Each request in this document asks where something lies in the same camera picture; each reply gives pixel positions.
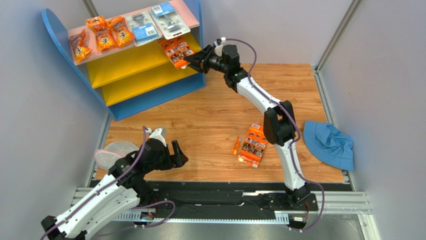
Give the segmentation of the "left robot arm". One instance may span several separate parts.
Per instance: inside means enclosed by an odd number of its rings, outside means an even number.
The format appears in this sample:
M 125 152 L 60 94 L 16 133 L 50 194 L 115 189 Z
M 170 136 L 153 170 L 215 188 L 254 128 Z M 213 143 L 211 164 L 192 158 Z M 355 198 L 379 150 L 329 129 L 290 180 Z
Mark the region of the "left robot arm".
M 177 140 L 171 146 L 174 153 L 162 141 L 149 138 L 137 150 L 119 156 L 108 174 L 76 205 L 41 221 L 41 239 L 90 240 L 120 214 L 154 207 L 154 191 L 145 176 L 152 171 L 181 168 L 189 160 Z

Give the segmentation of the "orange razor box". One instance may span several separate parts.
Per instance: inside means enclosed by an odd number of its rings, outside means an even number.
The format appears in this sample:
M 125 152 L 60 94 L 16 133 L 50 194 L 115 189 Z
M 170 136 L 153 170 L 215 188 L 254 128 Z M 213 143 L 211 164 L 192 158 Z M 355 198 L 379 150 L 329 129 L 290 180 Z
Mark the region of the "orange razor box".
M 237 160 L 257 169 L 263 158 L 267 144 L 268 141 L 264 135 L 263 127 L 252 123 L 242 142 Z
M 189 65 L 185 57 L 191 56 L 195 52 L 182 36 L 173 39 L 162 37 L 157 41 L 176 69 L 185 69 Z

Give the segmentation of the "orange BIC razor bag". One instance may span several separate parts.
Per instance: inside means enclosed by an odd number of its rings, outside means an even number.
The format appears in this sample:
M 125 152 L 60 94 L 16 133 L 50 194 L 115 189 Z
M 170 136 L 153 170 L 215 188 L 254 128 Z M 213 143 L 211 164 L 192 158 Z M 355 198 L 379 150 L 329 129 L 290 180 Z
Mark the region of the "orange BIC razor bag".
M 88 40 L 89 37 L 87 36 L 85 29 L 78 34 L 74 34 L 69 37 L 69 43 L 73 52 L 75 64 L 85 60 L 92 53 L 93 49 L 88 46 Z
M 108 27 L 115 33 L 116 44 L 118 48 L 122 48 L 130 44 L 135 36 L 127 27 L 126 19 L 122 16 L 113 17 L 107 20 Z
M 117 46 L 112 31 L 103 15 L 86 19 L 85 24 L 94 33 L 98 51 L 103 51 Z

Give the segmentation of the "blue Gillette razor blister pack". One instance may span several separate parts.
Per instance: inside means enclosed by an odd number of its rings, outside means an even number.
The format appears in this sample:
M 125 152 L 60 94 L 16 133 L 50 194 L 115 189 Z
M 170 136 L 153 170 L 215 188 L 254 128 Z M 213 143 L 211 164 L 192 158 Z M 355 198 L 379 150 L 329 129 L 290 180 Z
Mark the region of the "blue Gillette razor blister pack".
M 152 6 L 150 13 L 166 40 L 191 32 L 191 29 L 170 2 Z

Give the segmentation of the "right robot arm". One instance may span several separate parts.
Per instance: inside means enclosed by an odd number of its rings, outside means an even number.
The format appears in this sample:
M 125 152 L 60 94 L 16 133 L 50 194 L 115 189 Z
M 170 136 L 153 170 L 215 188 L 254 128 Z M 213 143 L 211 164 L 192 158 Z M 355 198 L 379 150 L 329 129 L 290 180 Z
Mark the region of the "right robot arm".
M 226 85 L 248 99 L 263 114 L 263 134 L 278 154 L 284 173 L 284 202 L 289 207 L 307 207 L 310 203 L 308 181 L 300 171 L 296 151 L 297 126 L 292 104 L 268 94 L 241 66 L 236 45 L 225 45 L 217 54 L 212 45 L 184 57 L 188 66 L 207 74 L 209 70 L 223 73 Z

